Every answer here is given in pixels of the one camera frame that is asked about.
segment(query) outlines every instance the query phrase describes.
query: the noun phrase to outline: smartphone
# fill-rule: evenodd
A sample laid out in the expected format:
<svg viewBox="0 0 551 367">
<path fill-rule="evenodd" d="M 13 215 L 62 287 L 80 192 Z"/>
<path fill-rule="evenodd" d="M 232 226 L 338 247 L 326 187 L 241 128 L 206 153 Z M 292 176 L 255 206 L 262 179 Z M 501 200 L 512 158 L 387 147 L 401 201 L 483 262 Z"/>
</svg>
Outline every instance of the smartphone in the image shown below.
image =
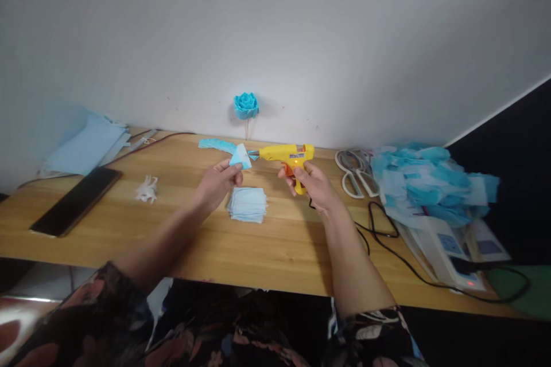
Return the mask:
<svg viewBox="0 0 551 367">
<path fill-rule="evenodd" d="M 122 172 L 97 167 L 38 219 L 30 230 L 51 237 L 63 237 L 88 213 Z"/>
</svg>

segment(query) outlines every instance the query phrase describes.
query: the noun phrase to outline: white wall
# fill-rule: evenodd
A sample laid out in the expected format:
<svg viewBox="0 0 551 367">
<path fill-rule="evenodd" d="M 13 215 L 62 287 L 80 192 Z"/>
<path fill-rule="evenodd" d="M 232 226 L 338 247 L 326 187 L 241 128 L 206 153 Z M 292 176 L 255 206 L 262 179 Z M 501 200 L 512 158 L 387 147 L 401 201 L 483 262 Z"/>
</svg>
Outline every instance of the white wall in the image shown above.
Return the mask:
<svg viewBox="0 0 551 367">
<path fill-rule="evenodd" d="M 550 5 L 0 0 L 0 191 L 58 144 L 66 111 L 53 102 L 66 99 L 130 124 L 244 137 L 231 100 L 254 91 L 254 139 L 444 144 L 551 73 Z"/>
</svg>

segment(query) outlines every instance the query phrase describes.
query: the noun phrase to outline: blue paper flower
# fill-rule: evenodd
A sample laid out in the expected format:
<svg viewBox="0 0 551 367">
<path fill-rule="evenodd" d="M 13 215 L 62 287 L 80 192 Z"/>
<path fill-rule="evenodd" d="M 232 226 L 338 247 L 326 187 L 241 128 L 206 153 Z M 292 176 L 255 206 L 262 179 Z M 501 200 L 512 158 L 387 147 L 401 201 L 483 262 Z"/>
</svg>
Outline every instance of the blue paper flower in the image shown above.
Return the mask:
<svg viewBox="0 0 551 367">
<path fill-rule="evenodd" d="M 258 115 L 258 101 L 254 93 L 243 93 L 234 97 L 235 116 L 241 120 L 254 118 Z"/>
</svg>

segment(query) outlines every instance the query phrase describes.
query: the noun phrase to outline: wooden table surface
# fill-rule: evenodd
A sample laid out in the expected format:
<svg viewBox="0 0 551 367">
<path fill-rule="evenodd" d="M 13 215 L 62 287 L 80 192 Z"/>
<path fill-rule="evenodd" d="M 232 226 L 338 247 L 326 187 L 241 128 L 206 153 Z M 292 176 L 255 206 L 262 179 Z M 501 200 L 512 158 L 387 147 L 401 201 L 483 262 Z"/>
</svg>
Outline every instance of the wooden table surface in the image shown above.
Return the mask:
<svg viewBox="0 0 551 367">
<path fill-rule="evenodd" d="M 155 138 L 169 135 L 159 132 Z M 144 240 L 179 205 L 188 202 L 205 169 L 229 156 L 215 149 L 199 149 L 200 139 L 210 136 L 175 135 L 110 166 L 123 172 L 81 222 L 64 238 L 53 239 L 29 231 L 29 227 L 81 177 L 48 179 L 30 183 L 0 204 L 0 256 L 98 268 L 107 260 Z M 245 142 L 248 150 L 269 145 Z M 329 176 L 354 219 L 368 226 L 367 202 L 347 196 L 340 185 L 343 172 L 335 165 L 335 151 L 316 148 L 315 164 Z M 293 198 L 277 178 L 278 162 L 259 159 L 243 171 L 243 186 L 263 188 L 268 197 L 263 224 L 230 219 L 228 198 L 206 220 L 196 240 L 187 248 L 171 275 L 222 284 L 332 295 L 331 263 L 323 226 L 317 212 L 308 207 L 308 196 Z M 145 175 L 158 177 L 153 205 L 135 200 L 135 190 Z M 378 231 L 392 228 L 374 208 Z M 465 313 L 521 317 L 505 304 L 483 303 L 464 295 L 423 284 L 395 256 L 364 233 L 371 259 L 401 305 Z M 382 241 L 402 255 L 428 279 L 402 239 Z"/>
</svg>

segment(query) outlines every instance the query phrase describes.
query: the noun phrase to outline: yellow hot glue gun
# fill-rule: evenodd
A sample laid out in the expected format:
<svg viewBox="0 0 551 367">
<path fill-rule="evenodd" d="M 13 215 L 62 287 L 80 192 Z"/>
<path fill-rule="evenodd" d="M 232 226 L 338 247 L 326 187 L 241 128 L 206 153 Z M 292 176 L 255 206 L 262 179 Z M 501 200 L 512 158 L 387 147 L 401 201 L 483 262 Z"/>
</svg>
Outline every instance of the yellow hot glue gun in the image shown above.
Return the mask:
<svg viewBox="0 0 551 367">
<path fill-rule="evenodd" d="M 258 151 L 249 152 L 250 155 L 258 155 L 267 161 L 281 161 L 285 165 L 285 174 L 294 176 L 293 168 L 304 168 L 304 161 L 313 159 L 314 147 L 312 145 L 274 145 L 266 146 Z M 294 187 L 299 195 L 306 193 L 306 188 L 302 186 L 297 179 L 297 185 Z"/>
</svg>

